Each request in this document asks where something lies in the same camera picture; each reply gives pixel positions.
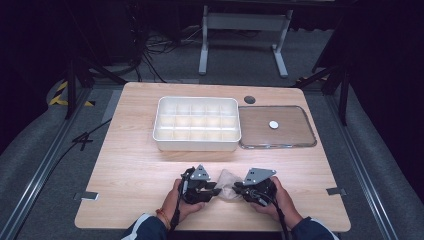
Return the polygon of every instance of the silver metal plate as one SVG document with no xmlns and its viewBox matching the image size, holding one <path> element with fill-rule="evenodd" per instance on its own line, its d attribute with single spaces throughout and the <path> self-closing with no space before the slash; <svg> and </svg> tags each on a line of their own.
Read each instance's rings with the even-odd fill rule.
<svg viewBox="0 0 424 240">
<path fill-rule="evenodd" d="M 200 164 L 190 177 L 191 180 L 210 180 L 209 174 L 206 172 L 202 164 Z"/>
<path fill-rule="evenodd" d="M 277 171 L 261 168 L 251 168 L 244 178 L 243 185 L 255 185 L 276 174 Z"/>
</svg>

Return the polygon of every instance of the hand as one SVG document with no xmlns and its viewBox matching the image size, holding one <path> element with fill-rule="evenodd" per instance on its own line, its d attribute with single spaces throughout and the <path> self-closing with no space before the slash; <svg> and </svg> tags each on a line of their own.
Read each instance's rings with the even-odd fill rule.
<svg viewBox="0 0 424 240">
<path fill-rule="evenodd" d="M 291 199 L 289 193 L 286 191 L 286 189 L 283 188 L 281 185 L 280 180 L 273 176 L 270 178 L 271 181 L 275 184 L 275 187 L 277 188 L 277 193 L 275 195 L 275 198 L 278 202 L 278 206 L 283 211 L 285 217 L 284 220 L 286 222 L 287 227 L 290 229 L 293 229 L 303 218 L 302 216 L 297 212 L 293 200 Z M 269 204 L 266 207 L 263 207 L 256 203 L 250 203 L 250 205 L 259 213 L 264 213 L 270 215 L 275 221 L 280 221 L 280 218 L 278 217 L 277 209 L 275 209 L 274 204 Z"/>
<path fill-rule="evenodd" d="M 162 211 L 166 215 L 169 221 L 171 221 L 172 216 L 174 216 L 175 208 L 177 206 L 178 200 L 178 186 L 181 183 L 181 179 L 175 179 L 174 186 L 171 191 L 169 191 L 168 195 L 165 198 L 165 201 L 162 205 Z M 179 222 L 182 222 L 189 214 L 199 211 L 205 206 L 204 202 L 196 203 L 196 204 L 187 204 L 183 199 L 180 200 L 180 219 Z M 165 226 L 167 226 L 167 222 L 165 218 L 161 214 L 157 214 L 156 216 L 159 218 Z"/>
</svg>

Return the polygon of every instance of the wrist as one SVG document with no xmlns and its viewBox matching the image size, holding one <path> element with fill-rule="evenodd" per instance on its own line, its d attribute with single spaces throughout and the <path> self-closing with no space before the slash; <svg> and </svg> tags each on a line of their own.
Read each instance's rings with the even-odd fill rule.
<svg viewBox="0 0 424 240">
<path fill-rule="evenodd" d="M 296 210 L 285 213 L 284 221 L 290 229 L 293 229 L 302 220 L 303 217 Z"/>
<path fill-rule="evenodd" d="M 171 229 L 171 223 L 162 208 L 156 210 L 156 217 L 165 225 L 167 231 Z"/>
</svg>

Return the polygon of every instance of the black cable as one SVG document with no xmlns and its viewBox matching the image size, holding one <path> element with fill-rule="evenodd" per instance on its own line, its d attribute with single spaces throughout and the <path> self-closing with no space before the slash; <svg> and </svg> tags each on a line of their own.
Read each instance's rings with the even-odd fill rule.
<svg viewBox="0 0 424 240">
<path fill-rule="evenodd" d="M 171 41 L 171 40 L 167 40 L 166 38 L 160 36 L 160 35 L 152 35 L 149 37 L 148 42 L 150 41 L 151 38 L 157 38 L 157 37 L 161 37 L 160 40 L 155 39 L 155 42 L 151 43 L 151 44 L 146 44 L 147 45 L 147 49 L 148 52 L 151 54 L 162 54 L 162 53 L 170 53 L 172 51 L 174 51 L 177 48 L 181 48 L 181 47 L 185 47 L 188 46 L 190 44 L 192 44 L 193 42 L 195 42 L 194 39 L 196 39 L 199 34 L 201 33 L 201 28 L 196 30 L 193 34 L 191 34 L 188 38 L 186 39 L 181 39 L 181 41 L 188 41 L 188 43 L 185 44 L 175 44 L 175 42 Z M 149 47 L 154 47 L 154 46 L 159 46 L 159 45 L 163 45 L 163 48 L 161 50 L 154 50 L 151 49 Z"/>
<path fill-rule="evenodd" d="M 134 71 L 135 69 L 137 69 L 137 67 L 141 63 L 141 61 L 131 61 L 131 62 L 133 62 L 133 63 L 131 63 L 129 67 L 124 68 L 122 70 L 113 71 L 112 73 L 115 74 L 116 76 L 125 75 L 125 74 L 130 73 L 130 72 Z M 101 73 L 98 73 L 98 72 L 90 72 L 89 71 L 89 73 L 90 73 L 91 76 L 93 76 L 95 78 L 108 78 L 107 76 L 105 76 Z"/>
<path fill-rule="evenodd" d="M 233 30 L 231 31 L 231 33 L 245 37 L 245 38 L 255 38 L 256 36 L 259 35 L 260 31 L 247 31 L 247 30 Z"/>
<path fill-rule="evenodd" d="M 152 76 L 153 76 L 153 82 L 156 82 L 156 75 L 155 75 L 155 73 L 152 71 L 152 68 L 149 66 L 149 65 L 147 65 L 147 67 L 149 68 L 149 72 L 152 74 Z"/>
<path fill-rule="evenodd" d="M 149 61 L 149 58 L 146 56 L 146 53 L 143 52 L 143 56 L 146 59 L 147 64 L 152 67 L 153 71 L 155 72 L 155 74 L 159 77 L 159 79 L 163 82 L 163 83 L 168 83 L 165 80 L 162 79 L 162 77 L 159 75 L 159 73 L 156 71 L 156 69 L 153 67 L 152 63 Z"/>
<path fill-rule="evenodd" d="M 169 229 L 169 232 L 174 231 L 180 222 L 180 201 L 181 201 L 181 196 L 183 195 L 184 182 L 186 181 L 186 178 L 187 178 L 186 174 L 187 172 L 181 175 L 181 183 L 180 183 L 180 186 L 178 186 L 177 205 L 175 206 L 174 215 L 172 216 L 172 219 L 171 219 L 171 229 Z"/>
<path fill-rule="evenodd" d="M 285 240 L 288 240 L 289 239 L 289 232 L 288 232 L 288 230 L 287 230 L 287 225 L 286 225 L 286 222 L 285 222 L 285 220 L 284 220 L 284 213 L 283 213 L 283 211 L 281 210 L 281 208 L 278 206 L 278 202 L 277 201 L 274 201 L 273 199 L 271 199 L 268 195 L 266 195 L 266 194 L 263 194 L 263 193 L 261 193 L 261 192 L 258 192 L 258 191 L 256 191 L 256 190 L 251 190 L 250 191 L 250 196 L 251 197 L 254 197 L 255 198 L 255 194 L 257 194 L 257 195 L 259 195 L 259 196 L 262 196 L 262 197 L 264 197 L 264 198 L 266 198 L 266 199 L 268 199 L 274 206 L 275 206 L 275 208 L 277 209 L 277 213 L 278 213 L 278 218 L 280 219 L 280 224 L 281 224 L 281 227 L 283 228 L 283 232 L 284 232 L 284 239 Z"/>
<path fill-rule="evenodd" d="M 82 29 L 80 28 L 80 25 L 78 24 L 78 21 L 73 13 L 73 11 L 71 10 L 71 8 L 69 7 L 68 1 L 66 0 L 62 0 L 63 4 L 66 7 L 67 12 L 71 15 L 72 18 L 72 22 L 74 23 L 74 26 L 78 29 L 78 32 L 80 33 L 80 37 L 83 39 L 86 47 L 89 49 L 89 52 L 91 53 L 91 55 L 96 59 L 97 62 L 100 62 L 99 59 L 97 59 L 96 53 L 94 52 L 90 41 L 87 39 L 87 37 L 85 36 L 84 32 L 82 31 Z"/>
<path fill-rule="evenodd" d="M 95 132 L 97 129 L 99 129 L 99 128 L 101 128 L 102 126 L 104 126 L 105 124 L 107 124 L 107 123 L 109 123 L 110 121 L 112 120 L 112 118 L 111 119 L 109 119 L 109 120 L 107 120 L 106 122 L 104 122 L 104 123 L 102 123 L 102 124 L 100 124 L 98 127 L 96 127 L 95 129 L 93 129 L 93 130 L 91 130 L 90 132 L 85 132 L 85 133 L 83 133 L 83 134 L 81 134 L 79 137 L 77 137 L 77 138 L 75 138 L 74 140 L 73 140 L 73 144 L 60 156 L 60 158 L 56 161 L 56 163 L 53 165 L 53 167 L 50 169 L 50 171 L 47 173 L 47 176 L 46 176 L 46 179 L 44 180 L 44 182 L 42 183 L 42 185 L 39 187 L 39 191 L 38 191 L 38 194 L 35 196 L 35 198 L 34 198 L 34 201 L 32 202 L 32 205 L 31 205 L 31 207 L 29 208 L 29 211 L 28 211 L 28 213 L 26 214 L 26 216 L 24 217 L 24 220 L 23 220 L 23 222 L 22 222 L 22 224 L 21 224 L 21 226 L 19 226 L 19 229 L 18 229 L 18 231 L 16 232 L 16 235 L 15 235 L 15 239 L 18 237 L 18 235 L 19 235 L 19 233 L 21 232 L 21 230 L 22 230 L 22 227 L 25 225 L 25 222 L 26 222 L 26 220 L 28 219 L 28 216 L 29 216 L 29 214 L 31 213 L 31 211 L 32 211 L 32 209 L 33 209 L 33 207 L 34 207 L 34 203 L 35 202 L 37 202 L 37 200 L 38 200 L 38 197 L 40 196 L 40 194 L 41 194 L 41 192 L 43 191 L 43 189 L 44 189 L 44 186 L 46 186 L 46 183 L 47 183 L 47 181 L 49 180 L 49 178 L 50 178 L 50 176 L 53 174 L 53 172 L 54 172 L 54 170 L 56 169 L 56 167 L 59 165 L 59 163 L 62 161 L 62 159 L 66 156 L 66 154 L 69 152 L 69 151 L 71 151 L 71 149 L 72 148 L 74 148 L 75 147 L 75 145 L 77 145 L 78 143 L 79 143 L 79 141 L 78 140 L 82 140 L 82 139 L 84 139 L 86 136 L 88 136 L 88 135 L 90 135 L 91 133 L 93 133 L 93 132 Z"/>
<path fill-rule="evenodd" d="M 135 72 L 137 73 L 137 81 L 142 82 L 143 79 L 141 78 L 140 70 L 138 70 L 138 67 L 135 68 Z"/>
</svg>

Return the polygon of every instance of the sleeve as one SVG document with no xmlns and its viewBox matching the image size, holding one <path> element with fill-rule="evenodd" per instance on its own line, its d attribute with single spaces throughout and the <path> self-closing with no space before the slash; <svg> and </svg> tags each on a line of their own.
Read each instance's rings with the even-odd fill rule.
<svg viewBox="0 0 424 240">
<path fill-rule="evenodd" d="M 296 240 L 339 240 L 321 222 L 310 217 L 300 221 L 292 229 L 292 234 Z"/>
<path fill-rule="evenodd" d="M 166 227 L 159 218 L 144 213 L 131 225 L 122 240 L 166 240 Z"/>
</svg>

